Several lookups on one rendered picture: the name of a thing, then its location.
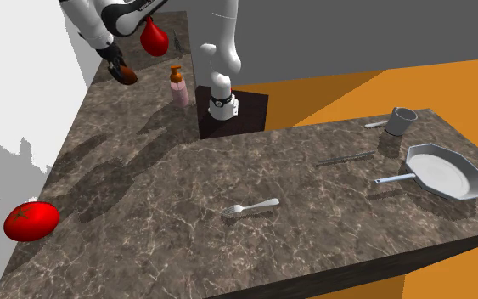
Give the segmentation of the brown oval object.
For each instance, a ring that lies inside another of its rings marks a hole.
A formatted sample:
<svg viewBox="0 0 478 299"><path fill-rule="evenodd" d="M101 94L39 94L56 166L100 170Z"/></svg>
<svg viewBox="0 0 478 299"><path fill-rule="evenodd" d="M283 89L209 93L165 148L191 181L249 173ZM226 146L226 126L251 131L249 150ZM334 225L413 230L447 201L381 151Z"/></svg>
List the brown oval object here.
<svg viewBox="0 0 478 299"><path fill-rule="evenodd" d="M109 66L108 71L120 84L132 85L138 81L135 72L124 65Z"/></svg>

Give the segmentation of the red pear-shaped object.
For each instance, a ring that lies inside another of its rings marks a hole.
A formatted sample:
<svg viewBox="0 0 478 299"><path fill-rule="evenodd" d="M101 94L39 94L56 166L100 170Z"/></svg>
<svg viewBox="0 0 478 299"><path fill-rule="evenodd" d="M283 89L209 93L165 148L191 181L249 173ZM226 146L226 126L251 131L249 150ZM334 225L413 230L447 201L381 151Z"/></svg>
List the red pear-shaped object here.
<svg viewBox="0 0 478 299"><path fill-rule="evenodd" d="M167 34L155 25L153 19L148 17L140 35L140 43L148 54L159 57L166 54L169 39Z"/></svg>

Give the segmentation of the pink soap dispenser orange pump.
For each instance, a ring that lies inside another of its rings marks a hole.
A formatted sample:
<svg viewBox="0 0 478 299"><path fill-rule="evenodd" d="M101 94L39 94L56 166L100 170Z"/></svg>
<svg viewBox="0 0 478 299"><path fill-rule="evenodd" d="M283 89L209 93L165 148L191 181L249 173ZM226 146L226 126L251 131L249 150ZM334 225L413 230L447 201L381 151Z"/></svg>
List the pink soap dispenser orange pump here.
<svg viewBox="0 0 478 299"><path fill-rule="evenodd" d="M172 92L172 102L178 107L188 105L188 90L182 74L179 72L180 65L171 66L170 88Z"/></svg>

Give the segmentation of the dark robot stand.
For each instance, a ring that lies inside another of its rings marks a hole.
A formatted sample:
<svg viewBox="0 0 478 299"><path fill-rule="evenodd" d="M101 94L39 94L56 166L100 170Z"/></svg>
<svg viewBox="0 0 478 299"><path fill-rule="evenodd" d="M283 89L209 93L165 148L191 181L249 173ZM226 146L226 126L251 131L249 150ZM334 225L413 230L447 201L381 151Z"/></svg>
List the dark robot stand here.
<svg viewBox="0 0 478 299"><path fill-rule="evenodd" d="M220 138L265 130L269 96L237 90L233 90L233 94L239 101L238 115L227 121L218 121L209 112L210 88L198 86L195 89L200 139Z"/></svg>

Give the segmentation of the red tomato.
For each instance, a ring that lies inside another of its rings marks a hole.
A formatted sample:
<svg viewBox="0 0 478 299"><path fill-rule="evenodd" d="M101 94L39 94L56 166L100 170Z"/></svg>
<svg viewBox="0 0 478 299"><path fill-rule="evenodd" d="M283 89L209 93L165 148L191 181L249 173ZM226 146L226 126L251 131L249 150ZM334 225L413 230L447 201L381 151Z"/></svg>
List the red tomato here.
<svg viewBox="0 0 478 299"><path fill-rule="evenodd" d="M59 223L55 206L44 201L31 201L15 207L3 223L3 231L11 240L31 242L54 231Z"/></svg>

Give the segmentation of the silver fork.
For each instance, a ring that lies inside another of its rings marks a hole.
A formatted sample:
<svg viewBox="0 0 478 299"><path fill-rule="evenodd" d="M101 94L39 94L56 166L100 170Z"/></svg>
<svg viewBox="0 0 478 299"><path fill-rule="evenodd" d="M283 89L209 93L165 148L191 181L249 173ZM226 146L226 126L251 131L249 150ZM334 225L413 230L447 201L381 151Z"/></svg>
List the silver fork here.
<svg viewBox="0 0 478 299"><path fill-rule="evenodd" d="M254 209L258 207L265 207L265 206L276 206L278 204L279 204L279 200L277 198L272 198L270 200L264 200L263 202L259 202L250 206L233 205L222 210L222 215L231 215L234 213L242 212L244 210Z"/></svg>

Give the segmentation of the dark grey thin knife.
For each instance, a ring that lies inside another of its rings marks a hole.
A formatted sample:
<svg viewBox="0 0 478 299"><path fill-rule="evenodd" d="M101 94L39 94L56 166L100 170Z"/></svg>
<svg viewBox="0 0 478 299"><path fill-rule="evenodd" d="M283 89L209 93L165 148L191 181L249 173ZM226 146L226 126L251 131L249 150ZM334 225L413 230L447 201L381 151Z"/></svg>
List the dark grey thin knife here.
<svg viewBox="0 0 478 299"><path fill-rule="evenodd" d="M363 156L367 156L367 155L373 155L374 153L375 153L375 151L372 150L372 151L367 151L367 152L362 152L362 153L357 153L357 154L352 154L352 155L333 157L333 158L329 158L329 159L326 159L326 160L318 161L317 165L327 164L327 163L335 162L335 161L344 161L344 160L352 159L352 158L359 158L359 157L363 157Z"/></svg>

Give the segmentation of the grey saucepan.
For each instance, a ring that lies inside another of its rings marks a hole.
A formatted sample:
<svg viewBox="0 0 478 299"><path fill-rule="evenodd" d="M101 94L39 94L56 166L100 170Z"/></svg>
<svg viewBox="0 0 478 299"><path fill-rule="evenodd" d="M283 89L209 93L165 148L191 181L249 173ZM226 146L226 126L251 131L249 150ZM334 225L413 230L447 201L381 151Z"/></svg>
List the grey saucepan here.
<svg viewBox="0 0 478 299"><path fill-rule="evenodd" d="M384 126L385 131L392 136L402 136L410 125L418 119L418 115L408 108L395 107L387 121L366 124L365 128Z"/></svg>

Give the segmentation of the grey frying pan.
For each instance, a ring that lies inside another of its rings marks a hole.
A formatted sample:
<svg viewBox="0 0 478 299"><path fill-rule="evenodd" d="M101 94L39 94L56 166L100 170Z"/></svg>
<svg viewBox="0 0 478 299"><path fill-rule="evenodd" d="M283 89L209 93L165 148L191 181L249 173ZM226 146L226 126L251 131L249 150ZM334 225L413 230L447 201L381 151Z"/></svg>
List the grey frying pan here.
<svg viewBox="0 0 478 299"><path fill-rule="evenodd" d="M377 184L413 179L421 189L449 200L478 198L478 168L458 152L436 144L408 148L406 174L378 178Z"/></svg>

